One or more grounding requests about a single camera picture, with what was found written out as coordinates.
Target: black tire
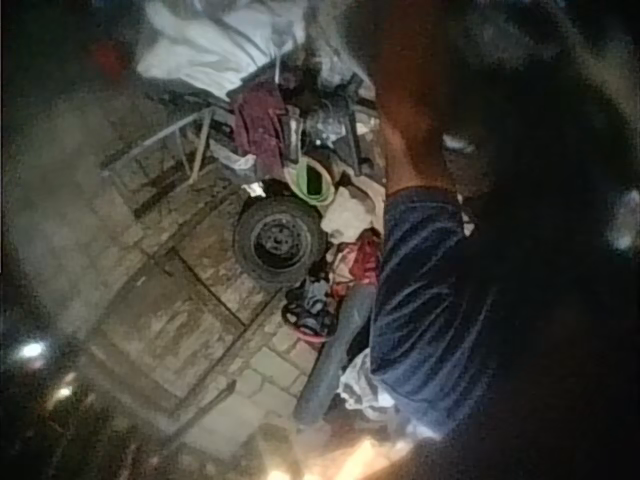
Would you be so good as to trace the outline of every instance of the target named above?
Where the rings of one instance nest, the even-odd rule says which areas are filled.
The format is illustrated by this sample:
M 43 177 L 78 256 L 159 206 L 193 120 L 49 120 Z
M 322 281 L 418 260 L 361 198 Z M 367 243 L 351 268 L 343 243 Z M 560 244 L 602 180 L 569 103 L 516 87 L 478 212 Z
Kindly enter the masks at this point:
M 273 239 L 274 230 L 284 239 Z M 324 255 L 326 245 L 320 215 L 294 197 L 271 197 L 249 206 L 240 215 L 233 236 L 237 262 L 265 286 L 299 283 L 309 267 Z M 272 251 L 281 248 L 286 251 Z

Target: pile of junk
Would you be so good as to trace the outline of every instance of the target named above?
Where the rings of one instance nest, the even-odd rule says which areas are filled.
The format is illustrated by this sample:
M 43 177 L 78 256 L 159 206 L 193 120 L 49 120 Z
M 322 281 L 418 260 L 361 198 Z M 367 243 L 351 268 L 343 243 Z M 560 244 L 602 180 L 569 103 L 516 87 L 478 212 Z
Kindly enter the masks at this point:
M 367 376 L 385 197 L 369 72 L 384 3 L 143 2 L 135 69 L 149 96 L 176 121 L 105 169 L 117 177 L 122 162 L 172 142 L 174 163 L 153 188 L 135 195 L 122 188 L 138 218 L 214 165 L 242 186 L 249 198 L 236 222 L 236 259 L 260 284 L 288 289 L 283 321 L 320 351 L 295 420 L 301 426 L 326 421 L 342 398 L 373 424 L 406 434 L 412 426 L 395 416 L 391 398 Z M 467 234 L 477 223 L 473 202 L 494 181 L 485 159 L 499 156 L 496 145 L 504 143 L 484 127 L 502 122 L 507 132 L 516 123 L 508 115 L 519 118 L 518 106 L 500 93 L 508 88 L 502 79 L 571 56 L 582 60 L 559 68 L 597 73 L 582 67 L 595 65 L 589 59 L 596 56 L 569 28 L 564 5 L 571 2 L 534 3 L 477 0 L 449 7 L 456 95 L 443 151 L 461 203 L 470 206 L 463 208 Z M 599 85 L 606 93 L 605 80 Z M 611 90 L 614 104 L 626 91 L 623 83 Z

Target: clothing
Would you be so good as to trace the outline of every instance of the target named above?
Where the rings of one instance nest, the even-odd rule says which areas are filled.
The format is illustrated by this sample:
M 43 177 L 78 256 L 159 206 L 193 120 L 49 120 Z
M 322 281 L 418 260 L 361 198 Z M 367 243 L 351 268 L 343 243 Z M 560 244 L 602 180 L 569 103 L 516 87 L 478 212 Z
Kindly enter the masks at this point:
M 495 371 L 495 285 L 461 271 L 469 242 L 454 194 L 408 188 L 385 205 L 371 372 L 398 407 L 445 436 Z

